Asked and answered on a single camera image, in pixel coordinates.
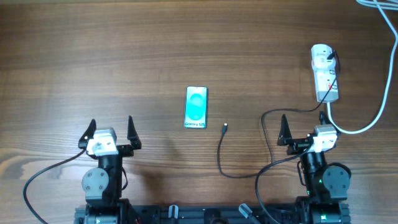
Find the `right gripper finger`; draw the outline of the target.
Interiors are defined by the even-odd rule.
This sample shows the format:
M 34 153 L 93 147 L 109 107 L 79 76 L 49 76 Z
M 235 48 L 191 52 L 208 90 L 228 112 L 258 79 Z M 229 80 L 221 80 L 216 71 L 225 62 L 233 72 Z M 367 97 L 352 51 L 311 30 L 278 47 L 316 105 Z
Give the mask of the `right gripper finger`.
M 277 140 L 278 146 L 287 146 L 292 144 L 292 135 L 285 114 L 281 117 L 280 132 Z
M 327 117 L 324 111 L 319 112 L 319 120 L 320 120 L 320 127 L 319 127 L 319 133 L 322 134 L 330 134 L 330 133 L 336 133 L 336 134 L 341 134 L 339 130 L 336 129 L 334 125 L 332 125 L 331 121 Z

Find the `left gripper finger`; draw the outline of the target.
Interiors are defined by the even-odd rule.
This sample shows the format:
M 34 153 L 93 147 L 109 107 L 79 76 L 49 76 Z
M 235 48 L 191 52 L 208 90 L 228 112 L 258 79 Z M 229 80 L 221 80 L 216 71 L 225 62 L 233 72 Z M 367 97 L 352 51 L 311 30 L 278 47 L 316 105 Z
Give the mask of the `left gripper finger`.
M 127 139 L 130 141 L 130 145 L 132 146 L 133 149 L 141 149 L 142 143 L 136 132 L 132 116 L 128 117 Z
M 96 131 L 96 121 L 92 119 L 86 131 L 83 133 L 81 138 L 78 141 L 78 147 L 80 149 L 86 149 L 88 145 L 88 141 L 93 139 L 94 133 Z

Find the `teal Galaxy smartphone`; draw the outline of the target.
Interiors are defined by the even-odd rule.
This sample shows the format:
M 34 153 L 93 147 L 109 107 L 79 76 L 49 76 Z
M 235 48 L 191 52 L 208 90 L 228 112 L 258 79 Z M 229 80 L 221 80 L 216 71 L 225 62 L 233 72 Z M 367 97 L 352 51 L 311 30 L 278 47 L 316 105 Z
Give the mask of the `teal Galaxy smartphone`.
M 188 86 L 185 100 L 184 127 L 206 128 L 208 89 L 205 86 Z

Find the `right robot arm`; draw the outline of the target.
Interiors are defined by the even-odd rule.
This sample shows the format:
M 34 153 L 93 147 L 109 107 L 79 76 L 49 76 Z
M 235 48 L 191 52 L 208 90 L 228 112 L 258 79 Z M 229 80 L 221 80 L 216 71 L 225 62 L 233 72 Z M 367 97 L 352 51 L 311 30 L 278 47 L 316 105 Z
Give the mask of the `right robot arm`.
M 287 155 L 299 156 L 300 182 L 307 189 L 306 197 L 297 197 L 295 206 L 299 223 L 351 223 L 349 206 L 344 203 L 352 173 L 338 162 L 327 163 L 325 153 L 338 139 L 336 128 L 320 112 L 320 124 L 305 138 L 293 138 L 286 115 L 281 117 L 279 146 L 287 146 Z

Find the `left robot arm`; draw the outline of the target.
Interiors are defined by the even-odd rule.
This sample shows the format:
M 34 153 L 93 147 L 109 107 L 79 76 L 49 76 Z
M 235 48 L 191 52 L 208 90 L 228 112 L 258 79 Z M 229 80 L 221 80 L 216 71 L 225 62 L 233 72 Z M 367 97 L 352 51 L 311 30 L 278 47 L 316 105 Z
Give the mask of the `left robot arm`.
M 75 223 L 142 222 L 130 201 L 121 197 L 122 191 L 128 185 L 122 183 L 122 178 L 127 177 L 123 168 L 123 158 L 132 157 L 134 151 L 142 147 L 131 116 L 127 122 L 127 140 L 129 144 L 117 145 L 114 129 L 98 129 L 95 120 L 90 122 L 81 136 L 78 147 L 97 160 L 98 166 L 87 171 L 82 178 L 86 207 L 75 210 Z

